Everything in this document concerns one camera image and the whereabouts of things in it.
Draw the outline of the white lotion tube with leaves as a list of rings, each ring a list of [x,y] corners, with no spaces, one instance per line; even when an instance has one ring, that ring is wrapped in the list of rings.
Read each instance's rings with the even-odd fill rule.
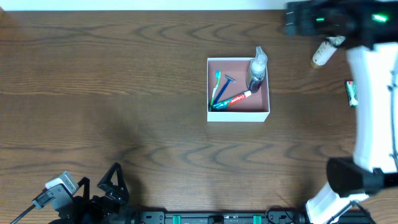
[[[324,66],[345,39],[346,37],[340,35],[336,37],[327,37],[315,51],[311,59],[312,67],[320,68]]]

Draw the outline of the red Colgate toothpaste tube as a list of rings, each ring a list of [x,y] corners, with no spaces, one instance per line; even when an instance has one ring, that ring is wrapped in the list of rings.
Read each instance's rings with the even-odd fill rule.
[[[251,91],[242,92],[242,93],[240,93],[240,94],[238,94],[238,95],[236,95],[236,96],[234,96],[232,98],[229,98],[227,100],[221,101],[221,102],[216,103],[216,104],[213,104],[211,106],[211,110],[212,111],[223,111],[223,110],[229,108],[230,106],[233,106],[234,104],[245,100],[246,98],[248,98],[251,95],[252,95]]]

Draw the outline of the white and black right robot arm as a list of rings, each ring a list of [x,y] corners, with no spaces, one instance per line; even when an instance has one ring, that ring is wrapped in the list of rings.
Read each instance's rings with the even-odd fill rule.
[[[337,223],[351,207],[397,186],[397,2],[288,2],[285,28],[288,35],[344,38],[359,102],[354,154],[329,159],[326,184],[297,217]]]

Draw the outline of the clear foam pump bottle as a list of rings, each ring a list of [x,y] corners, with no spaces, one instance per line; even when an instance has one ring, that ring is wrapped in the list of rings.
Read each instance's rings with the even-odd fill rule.
[[[246,86],[251,93],[259,91],[267,70],[267,55],[261,46],[256,47],[256,56],[251,60],[246,75]]]

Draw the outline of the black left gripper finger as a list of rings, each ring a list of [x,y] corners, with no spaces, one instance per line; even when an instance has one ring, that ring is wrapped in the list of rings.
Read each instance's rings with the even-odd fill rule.
[[[83,177],[78,182],[79,188],[83,187],[83,200],[89,201],[90,200],[90,179],[87,177]]]
[[[129,199],[121,165],[115,162],[98,182],[97,187],[111,199]]]

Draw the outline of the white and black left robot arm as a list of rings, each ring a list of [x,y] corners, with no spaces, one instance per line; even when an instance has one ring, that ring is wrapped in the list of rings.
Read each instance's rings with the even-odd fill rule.
[[[55,223],[140,223],[139,212],[129,205],[129,192],[121,165],[115,162],[98,182],[102,197],[90,195],[90,179],[76,181],[68,172],[49,188],[50,203],[58,212]]]

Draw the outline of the blue disposable razor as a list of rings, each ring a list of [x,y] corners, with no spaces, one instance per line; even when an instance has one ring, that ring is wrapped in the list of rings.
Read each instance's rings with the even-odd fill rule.
[[[219,99],[221,98],[221,96],[223,95],[223,93],[225,92],[225,90],[227,89],[228,85],[232,82],[235,83],[236,80],[228,75],[224,75],[225,79],[226,79],[226,83],[223,85],[223,87],[221,88],[221,90],[219,91],[219,93],[217,95],[215,95],[215,100],[214,103],[217,103],[219,101]]]

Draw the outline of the green white toothbrush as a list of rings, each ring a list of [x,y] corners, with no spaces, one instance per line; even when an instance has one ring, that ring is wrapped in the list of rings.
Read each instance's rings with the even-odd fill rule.
[[[216,84],[215,84],[215,86],[214,86],[214,88],[213,88],[213,91],[212,91],[210,106],[213,105],[214,100],[215,100],[215,95],[216,95],[216,92],[217,92],[217,89],[218,89],[218,87],[219,87],[220,80],[221,80],[221,71],[217,70],[217,71],[215,72],[215,79],[216,79]]]

